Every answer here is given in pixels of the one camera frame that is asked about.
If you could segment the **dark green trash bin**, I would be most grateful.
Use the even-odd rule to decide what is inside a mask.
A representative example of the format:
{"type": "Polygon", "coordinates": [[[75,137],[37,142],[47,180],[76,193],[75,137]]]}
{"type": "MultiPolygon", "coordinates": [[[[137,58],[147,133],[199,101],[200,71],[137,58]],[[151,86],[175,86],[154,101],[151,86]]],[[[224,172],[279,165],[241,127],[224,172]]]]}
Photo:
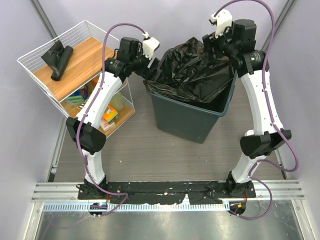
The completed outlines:
{"type": "Polygon", "coordinates": [[[151,93],[156,126],[176,137],[202,144],[217,121],[228,111],[236,86],[233,78],[210,103],[188,104],[151,93]]]}

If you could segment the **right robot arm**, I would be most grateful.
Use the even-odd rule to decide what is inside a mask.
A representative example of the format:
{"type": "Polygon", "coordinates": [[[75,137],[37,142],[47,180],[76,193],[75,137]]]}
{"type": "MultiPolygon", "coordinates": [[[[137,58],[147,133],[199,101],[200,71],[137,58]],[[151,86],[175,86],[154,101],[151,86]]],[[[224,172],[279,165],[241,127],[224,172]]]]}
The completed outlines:
{"type": "Polygon", "coordinates": [[[248,96],[253,119],[253,130],[240,139],[241,157],[229,172],[225,192],[240,198],[251,187],[250,174],[274,150],[284,144],[282,137],[290,139],[292,133],[285,130],[273,101],[267,103],[265,94],[270,90],[270,74],[263,72],[266,53],[256,49],[256,29],[253,20],[220,15],[209,22],[216,26],[215,32],[203,36],[204,50],[210,60],[227,57],[248,96]]]}

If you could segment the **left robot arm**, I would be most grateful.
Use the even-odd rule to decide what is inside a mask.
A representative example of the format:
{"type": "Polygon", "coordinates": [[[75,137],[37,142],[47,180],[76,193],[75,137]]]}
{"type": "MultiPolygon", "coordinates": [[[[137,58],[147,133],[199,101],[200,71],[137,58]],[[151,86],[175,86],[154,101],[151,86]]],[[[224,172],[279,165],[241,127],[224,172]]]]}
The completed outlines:
{"type": "Polygon", "coordinates": [[[76,117],[66,120],[67,130],[84,161],[85,179],[79,189],[88,190],[95,199],[102,199],[108,192],[101,153],[106,135],[99,131],[103,114],[112,97],[132,73],[145,80],[150,78],[159,62],[157,58],[153,59],[159,47],[160,42],[154,37],[143,41],[123,37],[115,56],[103,62],[98,82],[84,107],[76,117]]]}

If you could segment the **black trash bag roll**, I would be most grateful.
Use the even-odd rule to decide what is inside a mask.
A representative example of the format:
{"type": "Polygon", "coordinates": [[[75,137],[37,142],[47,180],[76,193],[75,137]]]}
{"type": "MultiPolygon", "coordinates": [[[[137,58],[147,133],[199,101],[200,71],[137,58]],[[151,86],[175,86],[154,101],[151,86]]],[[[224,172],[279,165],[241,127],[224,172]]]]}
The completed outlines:
{"type": "Polygon", "coordinates": [[[74,49],[71,46],[63,46],[62,42],[57,40],[53,46],[41,56],[42,60],[52,70],[50,78],[53,81],[57,82],[61,80],[73,51],[74,49]]]}

